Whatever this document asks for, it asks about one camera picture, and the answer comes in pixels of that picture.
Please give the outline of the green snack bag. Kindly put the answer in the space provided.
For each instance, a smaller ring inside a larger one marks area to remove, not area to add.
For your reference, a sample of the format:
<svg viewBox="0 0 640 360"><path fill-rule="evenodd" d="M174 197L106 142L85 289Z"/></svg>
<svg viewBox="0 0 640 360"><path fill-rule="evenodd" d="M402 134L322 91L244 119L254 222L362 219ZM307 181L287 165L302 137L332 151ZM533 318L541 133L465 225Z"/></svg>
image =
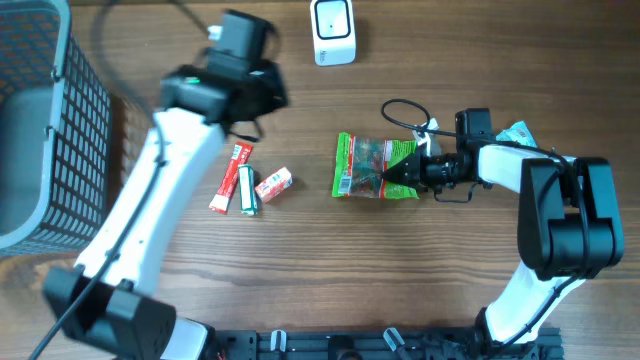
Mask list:
<svg viewBox="0 0 640 360"><path fill-rule="evenodd" d="M384 171L415 150L414 140L384 140L341 132L336 148L332 196L417 199L415 189L382 178Z"/></svg>

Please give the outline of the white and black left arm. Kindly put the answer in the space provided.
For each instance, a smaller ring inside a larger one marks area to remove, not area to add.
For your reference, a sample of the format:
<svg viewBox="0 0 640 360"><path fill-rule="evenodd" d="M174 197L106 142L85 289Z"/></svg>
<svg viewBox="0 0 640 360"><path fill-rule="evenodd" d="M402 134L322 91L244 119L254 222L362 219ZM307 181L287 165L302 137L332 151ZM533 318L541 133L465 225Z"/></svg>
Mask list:
<svg viewBox="0 0 640 360"><path fill-rule="evenodd" d="M181 213L233 125L288 103L278 66L264 55L274 33L271 22L228 10L208 29L206 64L162 79L161 106L105 223L73 268L45 279L54 332L119 359L226 357L212 327L153 294Z"/></svg>

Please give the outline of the white barcode scanner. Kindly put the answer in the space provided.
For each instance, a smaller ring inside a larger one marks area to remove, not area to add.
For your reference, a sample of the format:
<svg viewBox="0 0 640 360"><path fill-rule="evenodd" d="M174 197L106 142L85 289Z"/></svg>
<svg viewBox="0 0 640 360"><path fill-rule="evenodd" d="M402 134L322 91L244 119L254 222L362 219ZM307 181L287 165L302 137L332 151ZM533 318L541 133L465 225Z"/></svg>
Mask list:
<svg viewBox="0 0 640 360"><path fill-rule="evenodd" d="M356 29L351 0L312 0L309 5L314 60L318 66L352 63Z"/></svg>

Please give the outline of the red white box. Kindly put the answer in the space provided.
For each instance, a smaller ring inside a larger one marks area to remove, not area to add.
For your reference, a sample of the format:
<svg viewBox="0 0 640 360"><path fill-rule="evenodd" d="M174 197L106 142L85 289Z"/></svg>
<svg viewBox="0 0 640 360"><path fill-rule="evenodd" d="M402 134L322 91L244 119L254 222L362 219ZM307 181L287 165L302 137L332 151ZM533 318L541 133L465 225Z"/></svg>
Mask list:
<svg viewBox="0 0 640 360"><path fill-rule="evenodd" d="M226 168L221 185L209 203L209 209L221 214L227 214L233 193L238 183L238 168L245 165L251 155L253 146L246 142L237 142Z"/></svg>

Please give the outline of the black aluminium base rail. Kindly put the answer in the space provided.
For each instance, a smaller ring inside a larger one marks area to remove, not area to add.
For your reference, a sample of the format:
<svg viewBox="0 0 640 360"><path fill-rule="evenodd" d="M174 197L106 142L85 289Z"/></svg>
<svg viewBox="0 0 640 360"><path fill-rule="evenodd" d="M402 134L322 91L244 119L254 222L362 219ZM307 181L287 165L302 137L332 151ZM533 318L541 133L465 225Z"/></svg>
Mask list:
<svg viewBox="0 0 640 360"><path fill-rule="evenodd" d="M526 344L500 350L472 327L427 328L423 331L362 332L213 332L204 359L522 359L563 360L560 330L543 328Z"/></svg>

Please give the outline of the dark grey plastic basket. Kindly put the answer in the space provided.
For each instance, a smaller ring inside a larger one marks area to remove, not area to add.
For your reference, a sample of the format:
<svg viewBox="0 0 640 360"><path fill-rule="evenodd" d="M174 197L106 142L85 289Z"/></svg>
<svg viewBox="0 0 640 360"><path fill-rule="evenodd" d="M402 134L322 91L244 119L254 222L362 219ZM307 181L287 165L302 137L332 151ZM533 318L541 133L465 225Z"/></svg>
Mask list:
<svg viewBox="0 0 640 360"><path fill-rule="evenodd" d="M66 1L1 4L1 254L75 252L107 212L111 98Z"/></svg>

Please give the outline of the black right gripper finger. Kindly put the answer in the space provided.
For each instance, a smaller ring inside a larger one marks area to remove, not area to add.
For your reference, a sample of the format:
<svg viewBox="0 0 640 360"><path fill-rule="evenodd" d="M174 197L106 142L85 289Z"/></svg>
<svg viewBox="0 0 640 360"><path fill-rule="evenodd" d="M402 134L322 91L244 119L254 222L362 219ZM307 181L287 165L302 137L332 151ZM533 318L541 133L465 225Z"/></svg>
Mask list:
<svg viewBox="0 0 640 360"><path fill-rule="evenodd" d="M397 185L406 186L416 191L423 191L425 186L421 183L420 177L409 173L384 173L384 179Z"/></svg>
<svg viewBox="0 0 640 360"><path fill-rule="evenodd" d="M400 160L397 164L391 166L389 169L382 173L382 179L384 179L384 173L409 173L415 174L420 177L421 181L421 166L422 155L419 152L414 152L404 159Z"/></svg>

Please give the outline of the green white box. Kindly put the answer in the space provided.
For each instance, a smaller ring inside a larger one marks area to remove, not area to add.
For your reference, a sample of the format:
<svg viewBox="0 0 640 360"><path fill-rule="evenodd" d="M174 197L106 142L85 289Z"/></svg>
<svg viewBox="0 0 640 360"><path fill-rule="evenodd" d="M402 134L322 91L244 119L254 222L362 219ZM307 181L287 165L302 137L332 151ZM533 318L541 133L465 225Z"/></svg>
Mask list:
<svg viewBox="0 0 640 360"><path fill-rule="evenodd" d="M257 198L254 189L254 170L248 165L238 167L241 212L248 216L258 213Z"/></svg>

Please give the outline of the orange tissue pack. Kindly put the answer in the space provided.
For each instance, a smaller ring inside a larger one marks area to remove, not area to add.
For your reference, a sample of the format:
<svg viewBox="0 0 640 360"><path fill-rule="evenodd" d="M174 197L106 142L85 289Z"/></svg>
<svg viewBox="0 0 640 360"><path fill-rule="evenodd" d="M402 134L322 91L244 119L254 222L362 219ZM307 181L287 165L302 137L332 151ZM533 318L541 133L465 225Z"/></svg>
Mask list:
<svg viewBox="0 0 640 360"><path fill-rule="evenodd" d="M282 167L261 181L255 187L255 191L260 200L263 203L267 203L287 189L292 182L293 176L291 172L286 167Z"/></svg>

